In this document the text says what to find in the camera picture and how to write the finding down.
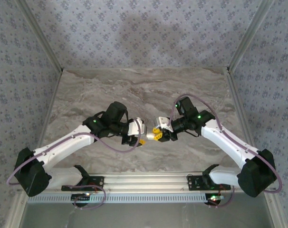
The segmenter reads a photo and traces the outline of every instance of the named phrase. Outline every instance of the metal frame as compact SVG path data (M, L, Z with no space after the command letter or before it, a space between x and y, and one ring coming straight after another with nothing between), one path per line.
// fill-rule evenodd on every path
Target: metal frame
M27 2L25 0L15 0L15 2L17 4L19 10L21 11L22 15L24 16L25 20L27 21L27 23L31 27L34 35L38 39L38 42L40 43L41 47L46 52L52 66L58 72L61 72L62 69L61 69L60 63L59 63L56 55L54 54L52 47L48 43L43 31L39 27L29 5L27 4Z
M254 39L254 36L258 29L260 28L260 25L262 24L265 16L267 15L270 7L273 5L275 0L261 0L258 9L256 10L256 13L251 20L251 23L249 27L247 28L246 32L244 33L244 36L242 37L234 55L232 56L230 63L229 63L229 69L230 73L234 73L238 63L242 59L245 51L248 49L249 45L251 44L252 40Z
M104 194L93 193L76 203L100 203ZM206 203L205 193L109 193L104 203ZM71 203L71 193L39 194L28 203Z
M28 199L29 198L24 191L19 190L16 193L12 200L9 213L7 215L6 224L4 226L5 228L19 227Z
M242 100L238 92L237 85L234 81L234 77L230 73L227 73L227 79L228 79L230 92L234 101L234 105L236 108L236 113L241 123L242 129L246 138L246 142L256 147L253 135L250 130L249 122L247 121L245 110L242 105ZM269 207L269 211L270 211L273 223L274 223L274 227L288 228L288 220L283 212L283 208L279 200L278 194L264 193L264 196L266 198L266 201Z
M189 191L187 175L202 175L202 172L122 172L95 173L94 176L104 177L106 193L218 193L217 190ZM59 193L60 189L45 190L44 193Z

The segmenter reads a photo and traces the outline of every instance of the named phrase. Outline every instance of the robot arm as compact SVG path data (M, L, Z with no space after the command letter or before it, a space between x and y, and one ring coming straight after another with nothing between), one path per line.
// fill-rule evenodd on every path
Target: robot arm
M124 114L127 118L126 123L121 122ZM86 179L84 175L86 176L87 173L82 167L54 169L54 165L75 151L96 142L96 138L109 135L121 136L122 144L135 146L138 141L136 135L144 132L145 125L142 120L128 119L127 108L119 102L114 102L105 112L87 118L82 125L55 142L34 151L29 148L20 151L15 170L25 161L31 161L19 169L14 176L28 196L35 196L55 185L77 185L80 181L82 185L86 185L86 180L83 179ZM137 146L144 143L145 141L140 140Z
M256 152L275 168L274 158L270 151L266 149L259 151L257 148L246 144L222 125L220 129L215 117L206 110L199 113L188 97L181 99L176 107L183 117L173 120L170 124L169 118L158 117L157 126L154 129L157 133L154 137L155 140L161 142L175 141L178 139L178 133L193 130L198 136L201 135L219 146L239 167L226 168L217 164L212 165L203 172L203 180L207 186L214 184L234 185L241 187L249 196L256 197L277 179L264 162L248 152L248 150Z

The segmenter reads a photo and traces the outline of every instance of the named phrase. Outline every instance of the wall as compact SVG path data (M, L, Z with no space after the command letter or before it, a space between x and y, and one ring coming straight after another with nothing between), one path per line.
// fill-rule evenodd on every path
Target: wall
M6 179L36 147L58 76L15 2L0 0L0 227L14 195Z
M272 6L233 75L257 146L274 153L288 219L288 0Z
M259 0L27 0L68 67L227 66Z

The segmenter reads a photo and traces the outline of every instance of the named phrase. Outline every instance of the marble surface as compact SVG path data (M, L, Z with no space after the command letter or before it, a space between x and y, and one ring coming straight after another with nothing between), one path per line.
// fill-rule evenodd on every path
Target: marble surface
M129 118L141 117L151 131L157 116L169 116L173 101L191 93L210 103L221 122L243 138L233 101L221 70L204 68L65 69L52 108L44 145L71 132L87 117L113 101L127 106ZM193 100L198 110L206 107ZM57 167L82 165L88 172L202 171L212 164L234 166L233 160L203 137L186 133L175 142L148 141L128 154L115 153L96 142L61 161ZM103 139L118 149L120 137Z

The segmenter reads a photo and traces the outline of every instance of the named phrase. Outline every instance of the black mounting bracket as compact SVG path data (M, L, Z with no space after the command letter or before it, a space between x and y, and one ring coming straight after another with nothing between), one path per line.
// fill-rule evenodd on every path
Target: black mounting bracket
M99 187L103 187L104 186L104 177L102 176L90 176L87 179L87 183L86 184L82 184L82 185L97 185ZM70 188L68 186L62 186L62 191L101 191L98 188L93 188L93 187L84 187L84 188Z
M187 184L189 191L204 191L204 190L230 190L230 185L227 184L212 184L207 185L204 180L203 176L193 176L191 174L187 175Z

